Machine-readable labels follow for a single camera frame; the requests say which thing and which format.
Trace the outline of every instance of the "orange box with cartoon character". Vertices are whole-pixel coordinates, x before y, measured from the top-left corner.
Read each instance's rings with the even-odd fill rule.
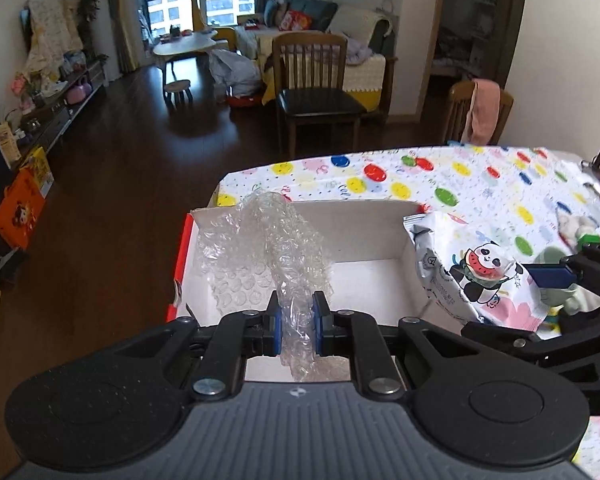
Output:
[[[27,248],[44,205],[33,173],[21,169],[0,203],[0,235],[12,248]]]

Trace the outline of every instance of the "pink bag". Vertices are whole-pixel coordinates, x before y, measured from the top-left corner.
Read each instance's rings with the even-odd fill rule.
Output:
[[[66,102],[70,105],[77,105],[84,101],[93,92],[93,88],[84,76],[66,93]]]

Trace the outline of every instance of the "panda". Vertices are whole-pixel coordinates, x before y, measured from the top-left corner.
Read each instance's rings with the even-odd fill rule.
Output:
[[[449,269],[469,301],[493,306],[500,301],[497,294],[502,284],[523,272],[522,266],[494,242],[469,249],[460,263]]]

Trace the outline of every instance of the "polka dot tablecloth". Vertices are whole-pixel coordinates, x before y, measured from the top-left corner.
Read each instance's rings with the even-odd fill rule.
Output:
[[[300,200],[410,200],[461,218],[529,263],[547,246],[570,252],[556,210],[588,216],[600,232],[600,200],[549,150],[445,146],[307,158],[227,175],[217,205],[257,189]],[[600,478],[600,417],[592,417],[575,462]]]

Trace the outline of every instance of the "white wipes package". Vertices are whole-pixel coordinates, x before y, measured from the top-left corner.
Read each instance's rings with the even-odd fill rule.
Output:
[[[404,219],[429,298],[456,319],[535,331],[546,317],[538,286],[509,250],[452,215]]]

